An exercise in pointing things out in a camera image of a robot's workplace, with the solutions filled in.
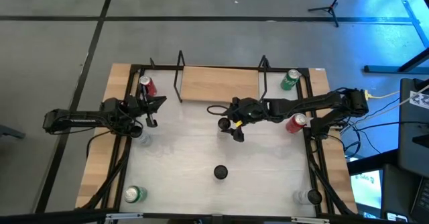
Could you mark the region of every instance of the red soda can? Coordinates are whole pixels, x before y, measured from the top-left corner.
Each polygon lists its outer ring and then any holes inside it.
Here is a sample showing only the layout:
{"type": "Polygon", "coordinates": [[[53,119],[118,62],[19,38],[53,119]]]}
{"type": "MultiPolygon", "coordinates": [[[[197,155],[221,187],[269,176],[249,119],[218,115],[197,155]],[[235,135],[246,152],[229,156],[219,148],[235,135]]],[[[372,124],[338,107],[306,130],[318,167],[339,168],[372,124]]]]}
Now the red soda can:
{"type": "Polygon", "coordinates": [[[152,78],[148,77],[148,76],[142,76],[139,79],[140,84],[142,84],[143,86],[146,87],[147,89],[147,94],[151,97],[154,97],[156,95],[156,87],[155,87],[155,83],[152,80],[152,78]]]}
{"type": "Polygon", "coordinates": [[[286,130],[290,133],[300,131],[307,124],[307,117],[302,113],[293,115],[286,123],[286,130]]]}

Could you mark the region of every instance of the green soda can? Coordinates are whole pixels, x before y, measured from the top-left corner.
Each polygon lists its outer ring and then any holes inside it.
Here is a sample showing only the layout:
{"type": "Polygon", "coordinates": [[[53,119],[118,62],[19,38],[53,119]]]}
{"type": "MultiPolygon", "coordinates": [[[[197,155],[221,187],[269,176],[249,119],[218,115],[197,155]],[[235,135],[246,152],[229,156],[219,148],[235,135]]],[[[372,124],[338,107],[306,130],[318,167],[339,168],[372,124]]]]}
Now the green soda can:
{"type": "Polygon", "coordinates": [[[282,82],[280,83],[280,86],[283,88],[283,90],[290,90],[293,86],[300,80],[301,73],[299,73],[297,70],[289,70],[289,72],[285,75],[282,82]]]}
{"type": "Polygon", "coordinates": [[[147,190],[144,187],[129,186],[125,191],[125,201],[128,203],[144,201],[146,197],[147,190]]]}

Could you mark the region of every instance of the white tabletop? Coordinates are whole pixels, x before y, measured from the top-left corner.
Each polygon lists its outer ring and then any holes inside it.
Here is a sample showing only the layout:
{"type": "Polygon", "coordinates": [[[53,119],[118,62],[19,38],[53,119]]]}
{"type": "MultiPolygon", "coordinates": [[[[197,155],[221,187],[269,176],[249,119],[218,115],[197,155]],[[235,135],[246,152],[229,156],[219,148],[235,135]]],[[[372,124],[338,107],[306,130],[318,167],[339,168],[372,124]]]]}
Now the white tabletop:
{"type": "MultiPolygon", "coordinates": [[[[288,133],[287,120],[264,121],[245,126],[245,141],[236,142],[219,131],[220,117],[206,112],[209,105],[218,103],[180,103],[173,88],[173,70],[147,70],[145,74],[153,78],[158,95],[168,100],[154,114],[158,127],[145,127],[152,144],[131,144],[124,188],[145,187],[147,198],[134,204],[122,200],[121,212],[315,216],[313,206],[297,205],[292,199],[295,190],[310,189],[301,131],[288,133]],[[224,180],[213,174],[220,164],[229,171],[224,180]]],[[[284,75],[267,74],[265,97],[297,99],[296,88],[280,88],[284,75]]],[[[263,73],[259,73],[262,92],[263,73]]],[[[140,121],[145,123],[145,116],[140,121]]]]}

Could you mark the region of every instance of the yellow cable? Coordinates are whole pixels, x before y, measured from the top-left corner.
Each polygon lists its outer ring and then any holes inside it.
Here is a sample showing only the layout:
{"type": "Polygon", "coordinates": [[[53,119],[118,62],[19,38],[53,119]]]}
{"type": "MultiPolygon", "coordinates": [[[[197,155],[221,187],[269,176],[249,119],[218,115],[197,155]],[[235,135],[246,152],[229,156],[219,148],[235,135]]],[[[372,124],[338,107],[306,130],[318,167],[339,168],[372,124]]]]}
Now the yellow cable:
{"type": "Polygon", "coordinates": [[[370,99],[370,98],[372,98],[372,99],[383,99],[383,98],[385,98],[385,97],[390,97],[390,96],[395,95],[395,94],[397,94],[397,93],[399,93],[399,91],[396,91],[396,92],[394,92],[394,93],[389,93],[389,94],[384,95],[384,96],[381,96],[381,97],[375,97],[375,96],[373,96],[373,95],[371,95],[371,94],[369,94],[369,93],[368,93],[368,98],[369,98],[369,99],[370,99]]]}
{"type": "Polygon", "coordinates": [[[358,122],[356,122],[355,124],[350,125],[350,127],[355,126],[355,125],[357,125],[357,124],[361,124],[362,122],[364,122],[364,121],[368,121],[368,120],[370,120],[370,119],[373,119],[374,117],[378,117],[378,116],[380,116],[380,115],[383,115],[383,114],[385,114],[385,113],[387,113],[387,112],[389,112],[389,111],[391,111],[391,110],[393,110],[393,109],[395,109],[395,108],[399,107],[400,105],[402,105],[402,104],[404,104],[404,103],[407,103],[407,102],[408,102],[412,97],[414,97],[415,95],[418,95],[418,94],[420,94],[420,93],[423,93],[426,89],[429,89],[429,85],[425,86],[422,90],[418,91],[417,93],[410,94],[410,97],[408,97],[407,99],[403,100],[403,101],[402,101],[401,103],[399,103],[398,105],[396,105],[396,106],[394,106],[394,107],[391,107],[391,108],[389,108],[388,110],[382,111],[382,112],[380,112],[380,113],[378,113],[378,114],[376,114],[376,115],[372,115],[372,116],[370,116],[370,117],[368,117],[368,118],[366,118],[366,119],[362,119],[362,121],[358,121],[358,122]]]}

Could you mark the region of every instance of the wooden edge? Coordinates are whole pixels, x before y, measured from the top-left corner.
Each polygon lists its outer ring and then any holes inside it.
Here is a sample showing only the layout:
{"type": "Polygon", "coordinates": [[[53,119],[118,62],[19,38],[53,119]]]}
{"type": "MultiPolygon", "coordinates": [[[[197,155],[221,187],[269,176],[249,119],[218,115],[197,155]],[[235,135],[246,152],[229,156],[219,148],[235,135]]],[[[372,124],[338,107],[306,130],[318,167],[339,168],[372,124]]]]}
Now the wooden edge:
{"type": "MultiPolygon", "coordinates": [[[[130,64],[112,65],[103,100],[111,97],[118,99],[124,97],[130,68],[130,64]]],[[[98,127],[95,130],[95,134],[106,130],[107,129],[104,127],[98,127]]],[[[78,197],[76,199],[76,207],[85,205],[105,181],[114,143],[115,135],[109,133],[94,139],[91,143],[78,197]]],[[[110,194],[109,203],[111,202],[111,198],[114,197],[114,194],[110,194]]]]}
{"type": "MultiPolygon", "coordinates": [[[[310,72],[310,81],[311,87],[313,90],[313,95],[322,95],[329,92],[329,84],[328,79],[326,77],[326,71],[322,68],[309,68],[310,72]]],[[[303,97],[307,97],[308,93],[306,90],[306,83],[303,77],[300,79],[302,85],[302,95],[303,97]]],[[[330,109],[318,110],[317,116],[322,117],[330,112],[330,109]]],[[[335,137],[341,138],[340,134],[336,130],[330,130],[329,135],[333,135],[335,137]]],[[[355,198],[353,196],[353,190],[351,188],[351,181],[349,176],[349,170],[347,168],[347,163],[344,157],[343,145],[336,139],[328,138],[322,140],[324,156],[326,167],[328,170],[329,182],[332,187],[335,189],[336,193],[340,196],[341,200],[345,202],[345,204],[352,210],[357,213],[357,206],[355,202],[355,198]]],[[[312,141],[312,149],[316,149],[316,142],[312,141]]],[[[317,153],[314,154],[314,158],[319,164],[319,159],[317,153]]],[[[317,180],[318,189],[324,190],[323,185],[317,180]]],[[[325,198],[324,191],[320,191],[323,198],[325,198]]],[[[326,202],[322,202],[320,205],[323,213],[327,213],[327,205],[326,202]]],[[[338,209],[335,207],[335,213],[339,214],[338,209]]]]}
{"type": "MultiPolygon", "coordinates": [[[[139,80],[139,74],[136,73],[134,74],[134,79],[133,82],[138,82],[139,80]]],[[[131,87],[131,94],[135,96],[135,93],[137,91],[137,84],[133,84],[133,86],[131,87]]],[[[127,138],[126,137],[122,137],[121,138],[121,143],[119,145],[119,151],[118,151],[118,155],[117,155],[117,161],[119,161],[119,159],[122,156],[123,150],[125,148],[125,142],[127,142],[127,138]]],[[[109,201],[107,203],[107,207],[113,207],[113,205],[115,204],[115,197],[116,197],[116,192],[118,191],[118,181],[119,181],[119,175],[116,176],[116,178],[114,179],[114,181],[112,182],[112,186],[110,189],[110,195],[109,195],[109,201]]]]}

